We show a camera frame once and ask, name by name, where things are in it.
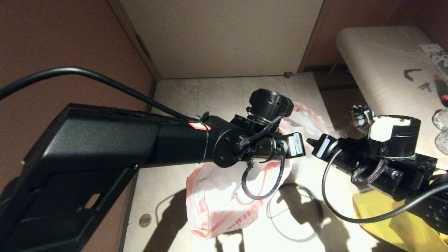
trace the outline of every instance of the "orange label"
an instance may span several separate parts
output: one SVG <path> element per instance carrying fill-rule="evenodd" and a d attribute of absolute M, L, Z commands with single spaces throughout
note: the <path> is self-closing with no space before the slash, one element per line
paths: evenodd
<path fill-rule="evenodd" d="M 188 124 L 190 124 L 193 128 L 195 128 L 197 130 L 206 130 L 204 125 L 200 122 L 189 122 Z"/>
<path fill-rule="evenodd" d="M 208 211 L 207 203 L 205 202 L 205 198 L 201 198 L 199 200 L 199 209 L 201 209 L 201 212 Z"/>

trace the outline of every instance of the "black tool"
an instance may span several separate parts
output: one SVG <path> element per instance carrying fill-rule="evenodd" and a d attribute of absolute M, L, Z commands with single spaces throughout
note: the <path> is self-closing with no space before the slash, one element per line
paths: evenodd
<path fill-rule="evenodd" d="M 419 86 L 418 88 L 420 88 L 420 90 L 425 90 L 425 89 L 427 88 L 428 91 L 429 91 L 430 93 L 432 93 L 431 89 L 429 88 L 429 85 L 430 85 L 429 83 L 425 83 L 425 84 Z"/>
<path fill-rule="evenodd" d="M 404 70 L 405 78 L 410 81 L 414 81 L 414 78 L 409 76 L 409 73 L 414 72 L 414 71 L 421 71 L 421 69 L 406 69 L 406 70 Z"/>
<path fill-rule="evenodd" d="M 434 75 L 434 82 L 440 101 L 445 107 L 448 107 L 448 86 L 445 79 L 438 75 Z"/>

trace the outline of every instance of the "brown wall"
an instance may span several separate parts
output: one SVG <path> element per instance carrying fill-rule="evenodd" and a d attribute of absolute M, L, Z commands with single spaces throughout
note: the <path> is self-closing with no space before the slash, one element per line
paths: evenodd
<path fill-rule="evenodd" d="M 106 0 L 0 1 L 0 87 L 64 65 L 98 71 L 145 94 L 150 90 L 151 75 Z M 0 101 L 0 189 L 20 174 L 20 160 L 68 103 L 146 107 L 80 76 L 42 81 Z M 84 251 L 117 250 L 128 193 Z"/>
<path fill-rule="evenodd" d="M 447 49 L 447 10 L 446 0 L 325 0 L 302 65 L 333 64 L 339 54 L 336 36 L 347 27 L 418 26 Z"/>
<path fill-rule="evenodd" d="M 448 50 L 448 1 L 405 1 L 402 9 L 390 21 L 391 25 L 420 27 L 434 42 Z"/>
<path fill-rule="evenodd" d="M 384 26 L 401 7 L 403 0 L 325 0 L 324 8 L 313 31 L 314 41 L 304 58 L 306 66 L 331 65 L 339 52 L 337 34 L 347 27 Z"/>

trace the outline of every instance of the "yellow bag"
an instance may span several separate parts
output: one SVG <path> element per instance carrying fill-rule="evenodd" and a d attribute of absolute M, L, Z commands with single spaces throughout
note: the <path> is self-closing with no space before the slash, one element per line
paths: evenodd
<path fill-rule="evenodd" d="M 404 204 L 396 202 L 378 191 L 353 195 L 353 205 L 357 218 L 370 218 L 390 212 Z M 373 235 L 409 252 L 448 251 L 448 236 L 436 232 L 420 217 L 409 212 L 401 213 L 390 219 L 361 224 L 361 227 Z"/>

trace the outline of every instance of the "white label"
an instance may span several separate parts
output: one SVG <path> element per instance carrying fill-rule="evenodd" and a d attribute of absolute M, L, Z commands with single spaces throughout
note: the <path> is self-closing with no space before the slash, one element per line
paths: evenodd
<path fill-rule="evenodd" d="M 297 154 L 302 154 L 303 153 L 303 150 L 302 150 L 302 140 L 300 139 L 299 133 L 294 133 L 294 142 L 295 142 L 295 145 L 296 145 Z"/>
<path fill-rule="evenodd" d="M 294 137 L 293 136 L 288 137 L 288 142 L 289 142 L 289 152 L 291 153 L 291 156 L 297 156 Z"/>
<path fill-rule="evenodd" d="M 330 139 L 328 139 L 328 136 L 326 136 L 325 140 L 323 141 L 323 144 L 320 146 L 320 149 L 317 151 L 316 156 L 318 158 L 322 157 L 322 154 L 327 149 L 329 143 L 330 143 Z"/>

